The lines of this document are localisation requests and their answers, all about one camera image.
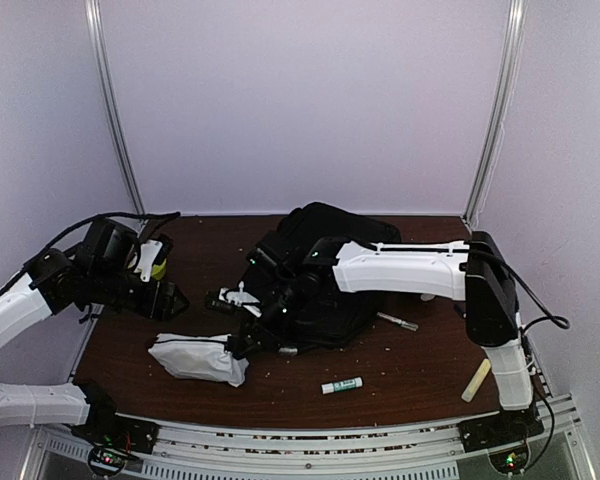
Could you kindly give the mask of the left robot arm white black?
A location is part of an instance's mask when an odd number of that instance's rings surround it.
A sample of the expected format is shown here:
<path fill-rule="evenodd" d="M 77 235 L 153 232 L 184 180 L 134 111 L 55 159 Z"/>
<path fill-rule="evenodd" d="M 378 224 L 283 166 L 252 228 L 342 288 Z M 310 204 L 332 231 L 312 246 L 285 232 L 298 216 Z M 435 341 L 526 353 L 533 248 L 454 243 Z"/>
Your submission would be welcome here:
<path fill-rule="evenodd" d="M 161 228 L 179 213 L 100 213 L 65 228 L 0 287 L 0 349 L 30 327 L 70 306 L 96 305 L 167 322 L 189 302 L 153 270 L 165 263 L 172 239 Z M 124 220 L 152 221 L 143 237 Z M 78 436 L 114 446 L 130 432 L 111 397 L 95 382 L 60 385 L 0 383 L 0 427 L 64 424 Z"/>

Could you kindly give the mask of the black student backpack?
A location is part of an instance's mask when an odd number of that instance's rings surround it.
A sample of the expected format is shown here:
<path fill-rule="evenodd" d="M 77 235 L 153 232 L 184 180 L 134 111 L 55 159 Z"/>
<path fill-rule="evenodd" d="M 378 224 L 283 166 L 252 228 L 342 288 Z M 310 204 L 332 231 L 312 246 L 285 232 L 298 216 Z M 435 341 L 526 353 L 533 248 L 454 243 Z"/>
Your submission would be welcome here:
<path fill-rule="evenodd" d="M 254 336 L 258 318 L 251 314 L 242 320 L 239 333 L 250 334 L 260 343 L 260 350 L 268 351 L 287 348 L 303 353 L 318 347 L 346 346 L 375 316 L 383 297 L 373 291 L 345 293 L 338 287 L 333 273 L 336 254 L 351 240 L 359 240 L 365 246 L 396 244 L 401 241 L 401 234 L 391 223 L 321 202 L 296 208 L 285 216 L 249 252 L 249 266 L 241 281 L 245 290 L 262 304 L 282 282 L 318 279 L 320 292 L 315 303 L 320 315 L 318 343 L 263 345 Z"/>

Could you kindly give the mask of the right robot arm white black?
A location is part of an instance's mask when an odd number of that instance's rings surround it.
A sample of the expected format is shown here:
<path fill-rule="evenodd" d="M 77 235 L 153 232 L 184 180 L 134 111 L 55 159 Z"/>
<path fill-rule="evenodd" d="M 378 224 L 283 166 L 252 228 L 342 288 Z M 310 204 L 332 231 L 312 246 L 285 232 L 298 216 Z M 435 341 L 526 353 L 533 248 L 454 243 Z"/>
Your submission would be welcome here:
<path fill-rule="evenodd" d="M 271 298 L 245 284 L 221 289 L 218 297 L 247 310 L 254 326 L 266 330 L 313 300 L 326 283 L 344 294 L 398 292 L 443 297 L 464 303 L 465 331 L 491 363 L 502 412 L 493 419 L 499 440 L 515 440 L 531 424 L 534 399 L 518 293 L 524 291 L 542 320 L 567 330 L 567 318 L 554 314 L 502 256 L 491 235 L 476 231 L 467 240 L 437 244 L 386 244 L 352 236 L 318 239 L 290 269 L 263 247 L 249 257 L 279 285 Z"/>

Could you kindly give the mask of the white pouch with zipper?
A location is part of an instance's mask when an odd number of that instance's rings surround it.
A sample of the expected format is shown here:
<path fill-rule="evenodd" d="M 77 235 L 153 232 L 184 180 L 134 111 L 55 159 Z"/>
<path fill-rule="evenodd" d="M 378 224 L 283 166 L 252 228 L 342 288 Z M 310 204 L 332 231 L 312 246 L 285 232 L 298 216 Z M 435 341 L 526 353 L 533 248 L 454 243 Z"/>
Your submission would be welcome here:
<path fill-rule="evenodd" d="M 228 350 L 228 334 L 184 336 L 161 333 L 148 353 L 176 379 L 205 380 L 240 387 L 246 380 L 247 359 Z"/>

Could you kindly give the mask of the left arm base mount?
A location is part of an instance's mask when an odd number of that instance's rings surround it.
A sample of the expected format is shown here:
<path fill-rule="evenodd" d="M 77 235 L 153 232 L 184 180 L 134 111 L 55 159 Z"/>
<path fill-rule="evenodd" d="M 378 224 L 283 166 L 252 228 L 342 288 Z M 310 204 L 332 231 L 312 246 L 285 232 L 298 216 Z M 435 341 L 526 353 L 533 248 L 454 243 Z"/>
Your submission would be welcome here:
<path fill-rule="evenodd" d="M 104 446 L 124 453 L 151 454 L 158 438 L 155 422 L 114 415 L 112 419 L 96 424 L 70 427 L 71 433 L 92 445 Z"/>

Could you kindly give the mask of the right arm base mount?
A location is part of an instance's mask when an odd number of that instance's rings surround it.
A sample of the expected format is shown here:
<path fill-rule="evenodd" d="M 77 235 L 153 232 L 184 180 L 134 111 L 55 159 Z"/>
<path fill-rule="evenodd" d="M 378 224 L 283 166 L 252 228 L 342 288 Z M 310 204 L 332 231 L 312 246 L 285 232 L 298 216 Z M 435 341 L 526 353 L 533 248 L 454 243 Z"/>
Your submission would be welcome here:
<path fill-rule="evenodd" d="M 458 424 L 466 453 L 521 442 L 540 435 L 544 424 L 534 414 L 503 411 L 494 415 L 464 420 Z"/>

